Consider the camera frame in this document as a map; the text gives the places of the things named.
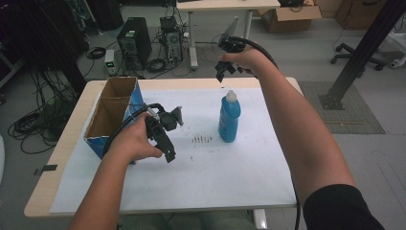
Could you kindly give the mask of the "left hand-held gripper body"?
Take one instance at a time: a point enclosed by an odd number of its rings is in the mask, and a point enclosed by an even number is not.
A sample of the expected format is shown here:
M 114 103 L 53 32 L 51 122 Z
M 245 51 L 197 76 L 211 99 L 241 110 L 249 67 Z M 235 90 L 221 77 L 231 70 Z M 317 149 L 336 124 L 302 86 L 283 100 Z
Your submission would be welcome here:
M 184 124 L 182 118 L 182 107 L 177 106 L 171 112 L 167 112 L 159 103 L 149 104 L 147 112 L 150 117 L 156 119 L 163 130 L 171 131 Z

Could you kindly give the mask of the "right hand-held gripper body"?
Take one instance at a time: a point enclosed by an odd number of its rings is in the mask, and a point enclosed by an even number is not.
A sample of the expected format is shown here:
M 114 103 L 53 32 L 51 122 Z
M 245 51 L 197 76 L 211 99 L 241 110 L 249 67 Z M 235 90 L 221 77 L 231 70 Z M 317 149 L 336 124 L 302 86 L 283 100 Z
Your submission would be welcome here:
M 218 42 L 218 47 L 227 53 L 240 53 L 245 49 L 245 46 L 245 39 L 236 36 L 226 36 Z

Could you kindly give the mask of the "blue cardboard box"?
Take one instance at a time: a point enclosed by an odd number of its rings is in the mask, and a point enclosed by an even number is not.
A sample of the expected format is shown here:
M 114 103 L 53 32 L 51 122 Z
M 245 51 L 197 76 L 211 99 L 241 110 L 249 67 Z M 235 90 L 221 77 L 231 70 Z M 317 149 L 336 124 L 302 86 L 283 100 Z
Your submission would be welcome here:
M 132 113 L 142 108 L 144 100 L 135 77 L 109 79 L 97 99 L 84 140 L 102 158 L 109 135 Z

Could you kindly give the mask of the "blue detergent bottle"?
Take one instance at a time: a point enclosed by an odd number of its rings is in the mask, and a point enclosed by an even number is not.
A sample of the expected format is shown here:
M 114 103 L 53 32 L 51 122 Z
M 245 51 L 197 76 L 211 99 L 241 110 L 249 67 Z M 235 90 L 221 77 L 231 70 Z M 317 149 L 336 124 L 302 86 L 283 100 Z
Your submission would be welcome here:
M 236 140 L 240 114 L 241 108 L 237 94 L 233 90 L 229 90 L 221 99 L 218 122 L 218 133 L 224 142 L 232 143 Z

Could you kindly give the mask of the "person's right hand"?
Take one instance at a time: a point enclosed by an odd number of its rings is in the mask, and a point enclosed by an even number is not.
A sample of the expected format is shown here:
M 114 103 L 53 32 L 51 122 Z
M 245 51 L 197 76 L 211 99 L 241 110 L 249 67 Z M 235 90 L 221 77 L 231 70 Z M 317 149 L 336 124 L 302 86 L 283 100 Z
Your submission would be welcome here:
M 271 76 L 277 71 L 276 66 L 260 51 L 254 48 L 245 48 L 241 53 L 226 53 L 218 58 L 220 61 L 230 61 L 249 71 L 256 77 Z

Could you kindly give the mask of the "person's left hand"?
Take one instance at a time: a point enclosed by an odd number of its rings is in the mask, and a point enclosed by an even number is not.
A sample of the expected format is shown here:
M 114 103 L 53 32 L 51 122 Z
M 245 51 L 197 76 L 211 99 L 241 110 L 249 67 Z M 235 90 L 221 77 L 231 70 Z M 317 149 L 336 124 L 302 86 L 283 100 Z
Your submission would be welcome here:
M 146 118 L 149 115 L 142 113 L 131 125 L 125 127 L 113 140 L 105 155 L 128 165 L 149 157 L 160 158 L 163 153 L 155 148 L 147 139 Z

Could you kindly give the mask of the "white desk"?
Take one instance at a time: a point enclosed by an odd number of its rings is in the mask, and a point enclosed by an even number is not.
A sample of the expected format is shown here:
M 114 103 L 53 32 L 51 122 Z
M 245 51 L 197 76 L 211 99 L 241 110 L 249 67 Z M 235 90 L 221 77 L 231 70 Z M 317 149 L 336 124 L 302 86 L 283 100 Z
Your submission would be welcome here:
M 198 58 L 195 46 L 192 14 L 201 11 L 242 11 L 246 10 L 244 38 L 248 38 L 251 30 L 251 22 L 255 10 L 278 8 L 279 0 L 176 0 L 176 8 L 180 12 L 187 12 L 190 33 L 190 67 L 193 71 L 198 68 Z

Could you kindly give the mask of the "white table mat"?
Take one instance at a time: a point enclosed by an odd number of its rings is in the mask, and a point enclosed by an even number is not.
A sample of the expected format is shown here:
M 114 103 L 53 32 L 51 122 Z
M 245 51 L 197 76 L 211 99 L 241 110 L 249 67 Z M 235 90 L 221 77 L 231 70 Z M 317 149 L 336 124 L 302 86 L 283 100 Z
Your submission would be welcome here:
M 128 167 L 123 213 L 287 207 L 296 203 L 289 169 L 258 88 L 239 88 L 237 138 L 217 131 L 224 88 L 143 89 L 146 103 L 181 106 L 184 124 L 169 133 L 176 157 Z

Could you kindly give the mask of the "open-sided computer tower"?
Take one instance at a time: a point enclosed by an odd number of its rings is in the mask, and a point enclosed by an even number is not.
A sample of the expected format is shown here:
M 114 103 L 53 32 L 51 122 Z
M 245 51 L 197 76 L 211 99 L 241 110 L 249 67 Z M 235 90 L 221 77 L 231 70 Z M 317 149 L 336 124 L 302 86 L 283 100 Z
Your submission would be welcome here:
M 167 59 L 172 64 L 183 61 L 181 31 L 174 16 L 160 18 L 162 41 L 167 53 Z

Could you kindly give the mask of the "open brown cardboard box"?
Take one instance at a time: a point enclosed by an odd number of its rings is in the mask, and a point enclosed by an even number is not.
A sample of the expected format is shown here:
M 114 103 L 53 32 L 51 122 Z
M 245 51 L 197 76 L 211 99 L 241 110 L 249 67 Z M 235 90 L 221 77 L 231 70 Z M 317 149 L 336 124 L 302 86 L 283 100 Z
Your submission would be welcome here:
M 314 19 L 321 19 L 318 6 L 284 7 L 265 11 L 260 20 L 269 33 L 307 31 Z

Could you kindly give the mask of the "small silver power unit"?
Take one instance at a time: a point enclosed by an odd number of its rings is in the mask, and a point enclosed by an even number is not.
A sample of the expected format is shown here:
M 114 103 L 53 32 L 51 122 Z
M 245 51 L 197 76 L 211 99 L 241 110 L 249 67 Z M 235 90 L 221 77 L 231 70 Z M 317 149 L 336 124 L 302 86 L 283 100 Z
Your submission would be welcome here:
M 117 71 L 117 63 L 115 59 L 115 51 L 108 49 L 105 52 L 104 56 L 104 65 L 106 67 L 106 70 L 110 76 L 113 76 L 116 74 Z

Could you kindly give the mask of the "black computer tower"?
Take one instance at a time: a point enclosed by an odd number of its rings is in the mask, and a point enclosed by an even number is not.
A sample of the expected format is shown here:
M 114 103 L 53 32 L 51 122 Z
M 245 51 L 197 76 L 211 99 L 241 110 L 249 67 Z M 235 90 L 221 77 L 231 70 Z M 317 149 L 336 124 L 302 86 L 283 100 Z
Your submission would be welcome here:
M 124 56 L 130 58 L 137 69 L 144 70 L 147 67 L 152 48 L 147 21 L 143 17 L 129 17 L 117 41 Z

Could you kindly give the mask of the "light wooden table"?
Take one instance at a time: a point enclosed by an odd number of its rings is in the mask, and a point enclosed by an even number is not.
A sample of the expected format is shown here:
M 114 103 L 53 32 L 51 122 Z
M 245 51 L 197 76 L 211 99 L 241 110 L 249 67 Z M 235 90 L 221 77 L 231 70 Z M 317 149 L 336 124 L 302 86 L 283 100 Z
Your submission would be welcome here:
M 47 165 L 57 165 L 53 172 L 44 172 L 29 199 L 24 213 L 30 218 L 68 217 L 73 215 L 100 164 L 100 159 L 84 141 L 84 132 L 90 122 L 97 99 L 107 80 L 92 80 L 87 83 L 79 102 L 52 153 Z M 258 88 L 259 83 L 251 78 L 227 79 L 218 82 L 212 79 L 140 80 L 141 90 L 168 89 L 214 89 L 224 88 L 237 93 L 239 88 Z M 220 208 L 176 212 L 209 210 L 232 210 L 248 208 Z

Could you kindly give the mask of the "black tape strip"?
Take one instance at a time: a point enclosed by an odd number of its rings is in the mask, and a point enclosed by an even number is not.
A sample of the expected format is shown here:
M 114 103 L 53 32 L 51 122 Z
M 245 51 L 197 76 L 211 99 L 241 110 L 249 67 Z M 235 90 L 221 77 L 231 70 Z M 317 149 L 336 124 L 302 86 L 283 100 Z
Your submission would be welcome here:
M 57 169 L 57 165 L 44 165 L 42 168 L 35 169 L 34 175 L 42 175 L 44 172 L 53 172 Z

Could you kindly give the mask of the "black metal beam stand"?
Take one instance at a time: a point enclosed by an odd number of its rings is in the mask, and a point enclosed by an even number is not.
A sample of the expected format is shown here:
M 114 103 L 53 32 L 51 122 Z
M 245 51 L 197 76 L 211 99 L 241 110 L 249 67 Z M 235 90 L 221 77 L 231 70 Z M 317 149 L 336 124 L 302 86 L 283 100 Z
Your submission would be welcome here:
M 341 109 L 341 100 L 354 81 L 363 73 L 368 60 L 385 40 L 401 15 L 406 12 L 406 0 L 387 0 L 372 25 L 355 48 L 352 56 L 325 95 L 320 97 L 324 109 Z

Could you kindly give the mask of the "grey floor mat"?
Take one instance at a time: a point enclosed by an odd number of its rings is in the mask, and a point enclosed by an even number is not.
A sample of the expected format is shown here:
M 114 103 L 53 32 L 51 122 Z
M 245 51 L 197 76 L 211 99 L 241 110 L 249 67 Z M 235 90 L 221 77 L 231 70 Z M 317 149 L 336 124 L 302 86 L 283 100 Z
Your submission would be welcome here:
M 351 86 L 341 101 L 341 109 L 324 109 L 320 97 L 332 86 L 331 81 L 300 81 L 304 96 L 320 114 L 334 134 L 385 134 L 355 86 Z

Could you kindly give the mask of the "closed brown cardboard box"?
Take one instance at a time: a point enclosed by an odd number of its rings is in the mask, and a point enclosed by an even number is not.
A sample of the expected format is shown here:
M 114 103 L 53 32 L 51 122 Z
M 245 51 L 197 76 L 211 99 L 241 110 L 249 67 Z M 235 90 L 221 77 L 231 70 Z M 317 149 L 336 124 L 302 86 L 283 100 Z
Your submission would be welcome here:
M 367 30 L 387 0 L 343 0 L 336 22 L 345 30 Z

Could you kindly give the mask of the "person's black sleeve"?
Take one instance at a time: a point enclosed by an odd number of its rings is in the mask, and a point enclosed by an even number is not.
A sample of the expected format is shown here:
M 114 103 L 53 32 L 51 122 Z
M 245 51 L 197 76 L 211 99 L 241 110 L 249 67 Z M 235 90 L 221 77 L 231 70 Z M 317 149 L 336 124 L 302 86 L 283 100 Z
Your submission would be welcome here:
M 303 210 L 307 230 L 385 230 L 351 185 L 328 185 L 315 191 Z

